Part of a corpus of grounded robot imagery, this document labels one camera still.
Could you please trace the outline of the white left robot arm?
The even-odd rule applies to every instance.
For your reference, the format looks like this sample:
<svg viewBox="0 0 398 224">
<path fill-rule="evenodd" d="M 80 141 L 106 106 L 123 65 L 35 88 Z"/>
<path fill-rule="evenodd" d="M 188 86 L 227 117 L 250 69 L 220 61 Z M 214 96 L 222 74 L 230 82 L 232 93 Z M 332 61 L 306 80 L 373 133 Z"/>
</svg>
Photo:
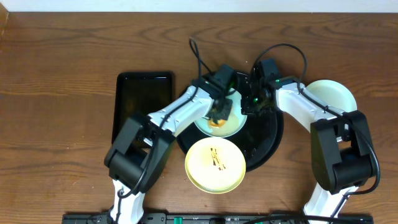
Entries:
<svg viewBox="0 0 398 224">
<path fill-rule="evenodd" d="M 164 170 L 176 137 L 200 118 L 226 119 L 232 104 L 227 95 L 234 83 L 231 75 L 205 75 L 165 108 L 126 119 L 104 158 L 115 189 L 110 223 L 142 218 L 145 194 Z"/>
</svg>

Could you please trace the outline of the yellow plate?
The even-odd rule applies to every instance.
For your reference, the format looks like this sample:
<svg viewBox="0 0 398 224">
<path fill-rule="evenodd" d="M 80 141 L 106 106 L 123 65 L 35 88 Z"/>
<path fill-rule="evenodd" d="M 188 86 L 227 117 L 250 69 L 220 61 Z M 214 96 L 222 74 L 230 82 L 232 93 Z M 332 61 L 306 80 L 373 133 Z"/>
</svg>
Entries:
<svg viewBox="0 0 398 224">
<path fill-rule="evenodd" d="M 209 137 L 197 141 L 188 150 L 185 171 L 198 189 L 209 194 L 225 194 L 243 181 L 246 161 L 233 142 Z"/>
</svg>

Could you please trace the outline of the mint green plate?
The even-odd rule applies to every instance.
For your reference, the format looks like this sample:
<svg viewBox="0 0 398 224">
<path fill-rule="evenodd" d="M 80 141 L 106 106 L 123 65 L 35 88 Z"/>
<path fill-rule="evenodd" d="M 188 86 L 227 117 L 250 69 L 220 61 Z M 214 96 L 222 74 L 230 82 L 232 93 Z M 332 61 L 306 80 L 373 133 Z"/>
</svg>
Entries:
<svg viewBox="0 0 398 224">
<path fill-rule="evenodd" d="M 346 112 L 358 109 L 356 100 L 347 87 L 333 80 L 317 80 L 307 90 L 329 105 Z"/>
<path fill-rule="evenodd" d="M 244 126 L 247 116 L 241 113 L 241 94 L 236 91 L 227 98 L 233 101 L 228 119 L 220 121 L 216 126 L 214 122 L 200 118 L 194 124 L 201 132 L 212 137 L 226 138 L 236 134 Z"/>
</svg>

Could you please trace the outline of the orange green sponge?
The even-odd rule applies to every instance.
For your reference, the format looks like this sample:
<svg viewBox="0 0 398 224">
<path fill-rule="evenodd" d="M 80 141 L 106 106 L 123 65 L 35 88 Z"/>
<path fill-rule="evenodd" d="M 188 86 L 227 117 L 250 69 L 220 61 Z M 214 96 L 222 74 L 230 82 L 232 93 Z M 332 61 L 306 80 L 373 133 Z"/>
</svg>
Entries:
<svg viewBox="0 0 398 224">
<path fill-rule="evenodd" d="M 222 109 L 212 108 L 207 114 L 208 125 L 216 128 L 222 127 L 228 120 L 228 117 L 232 111 L 233 107 Z"/>
</svg>

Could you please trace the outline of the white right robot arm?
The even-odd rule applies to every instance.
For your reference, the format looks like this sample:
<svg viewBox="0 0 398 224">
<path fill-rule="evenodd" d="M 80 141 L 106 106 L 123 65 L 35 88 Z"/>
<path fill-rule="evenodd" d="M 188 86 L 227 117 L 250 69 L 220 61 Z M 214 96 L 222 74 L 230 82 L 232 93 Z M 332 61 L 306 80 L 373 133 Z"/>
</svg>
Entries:
<svg viewBox="0 0 398 224">
<path fill-rule="evenodd" d="M 250 168 L 265 163 L 278 148 L 283 114 L 291 115 L 310 133 L 310 158 L 317 181 L 302 213 L 269 216 L 269 222 L 371 223 L 371 217 L 338 216 L 352 195 L 371 177 L 380 178 L 365 115 L 344 111 L 317 98 L 294 78 L 245 82 L 239 87 L 242 113 L 249 117 L 243 133 Z"/>
</svg>

